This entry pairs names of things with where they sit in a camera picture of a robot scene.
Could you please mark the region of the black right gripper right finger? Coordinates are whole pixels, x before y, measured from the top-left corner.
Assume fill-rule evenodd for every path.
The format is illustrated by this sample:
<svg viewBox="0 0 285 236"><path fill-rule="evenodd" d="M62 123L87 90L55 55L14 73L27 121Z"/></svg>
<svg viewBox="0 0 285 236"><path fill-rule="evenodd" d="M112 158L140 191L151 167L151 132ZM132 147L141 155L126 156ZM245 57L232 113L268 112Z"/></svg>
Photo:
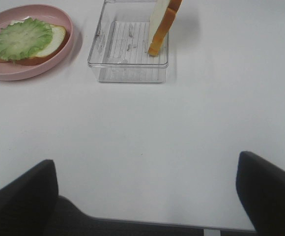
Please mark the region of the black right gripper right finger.
<svg viewBox="0 0 285 236"><path fill-rule="evenodd" d="M285 236L285 171L250 151L239 154L236 191L260 236Z"/></svg>

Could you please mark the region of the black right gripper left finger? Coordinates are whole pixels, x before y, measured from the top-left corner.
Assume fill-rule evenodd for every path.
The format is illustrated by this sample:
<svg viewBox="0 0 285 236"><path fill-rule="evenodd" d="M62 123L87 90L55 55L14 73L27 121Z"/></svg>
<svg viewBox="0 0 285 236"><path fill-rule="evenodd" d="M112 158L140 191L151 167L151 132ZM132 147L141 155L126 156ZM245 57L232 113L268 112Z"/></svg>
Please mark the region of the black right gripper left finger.
<svg viewBox="0 0 285 236"><path fill-rule="evenodd" d="M0 189L0 236L41 236L58 199L53 160L43 160Z"/></svg>

